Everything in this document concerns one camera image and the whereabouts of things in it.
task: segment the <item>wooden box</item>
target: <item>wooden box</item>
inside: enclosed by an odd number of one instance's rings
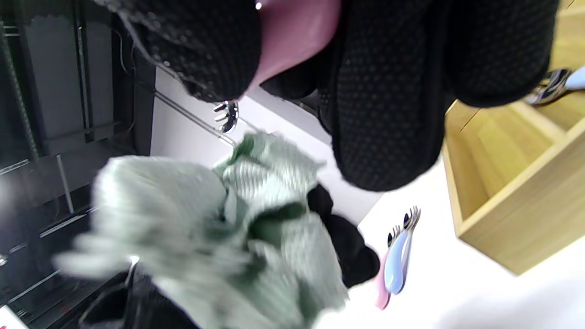
[[[585,6],[573,4],[559,13],[551,68],[582,66]],[[512,272],[585,235],[585,91],[541,107],[455,102],[443,157],[457,236]]]

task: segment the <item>black cloth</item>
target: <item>black cloth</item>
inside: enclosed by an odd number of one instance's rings
[[[234,100],[258,69],[254,0],[95,0],[134,30],[148,58],[208,102]],[[546,73],[559,0],[342,0],[320,54],[263,83],[287,99],[321,94],[345,180],[402,187],[436,161],[445,106],[493,107],[529,93]]]
[[[350,288],[375,277],[380,269],[378,255],[364,244],[357,227],[333,215],[329,192],[317,185],[307,195],[309,209],[321,217],[339,258],[343,283]],[[197,329],[172,301],[164,297],[148,275],[133,272],[129,284],[105,291],[80,319],[80,329]]]
[[[380,270],[378,254],[366,246],[355,225],[332,214],[333,200],[329,192],[319,184],[309,192],[307,200],[309,209],[319,214],[331,237],[345,286],[351,288],[374,278]]]

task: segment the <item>blue handled fork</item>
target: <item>blue handled fork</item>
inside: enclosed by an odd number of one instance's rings
[[[421,217],[421,210],[415,206],[410,209],[410,216],[404,216],[404,230],[398,236],[388,236],[388,257],[384,267],[384,284],[390,294],[399,294],[406,283],[408,260],[412,243],[412,232]]]

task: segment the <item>metal fork tines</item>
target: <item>metal fork tines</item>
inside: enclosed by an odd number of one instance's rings
[[[392,232],[388,233],[388,248],[390,248],[400,233],[402,233],[402,227],[400,225],[396,225],[392,228]]]
[[[417,226],[420,217],[421,210],[417,206],[412,207],[410,209],[410,216],[404,220],[404,229],[409,229],[412,231]]]
[[[225,101],[214,108],[214,112],[218,113],[223,111],[222,114],[215,117],[215,122],[225,121],[224,124],[219,126],[217,130],[222,133],[230,133],[238,122],[239,108],[237,102]]]

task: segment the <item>light green knitted fabric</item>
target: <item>light green knitted fabric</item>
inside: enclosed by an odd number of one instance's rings
[[[347,298],[331,239],[307,206],[318,168],[265,133],[247,135],[213,171],[170,159],[111,160],[95,183],[101,208],[91,233],[58,264],[100,276],[139,256],[202,329],[310,328]]]

